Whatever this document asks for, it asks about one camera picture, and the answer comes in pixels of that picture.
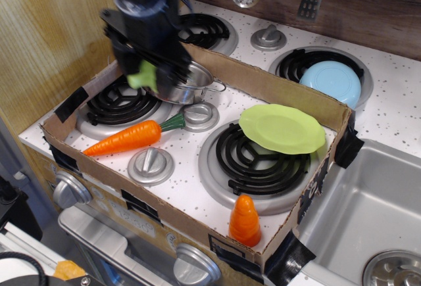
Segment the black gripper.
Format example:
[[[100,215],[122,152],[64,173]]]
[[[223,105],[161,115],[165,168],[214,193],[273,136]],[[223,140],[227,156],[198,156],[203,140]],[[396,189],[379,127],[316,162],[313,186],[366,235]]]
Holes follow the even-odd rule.
[[[179,41],[180,18],[176,0],[113,0],[117,9],[104,9],[105,35],[124,75],[137,74],[143,60],[157,67],[157,97],[171,97],[185,85],[190,54]]]

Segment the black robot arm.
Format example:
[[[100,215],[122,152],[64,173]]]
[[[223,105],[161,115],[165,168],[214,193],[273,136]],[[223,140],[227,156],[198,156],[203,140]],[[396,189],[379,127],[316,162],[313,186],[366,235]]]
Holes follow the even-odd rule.
[[[180,3],[189,5],[189,0],[114,0],[115,10],[101,12],[105,35],[129,85],[163,101],[186,81],[192,61],[178,38],[185,27]]]

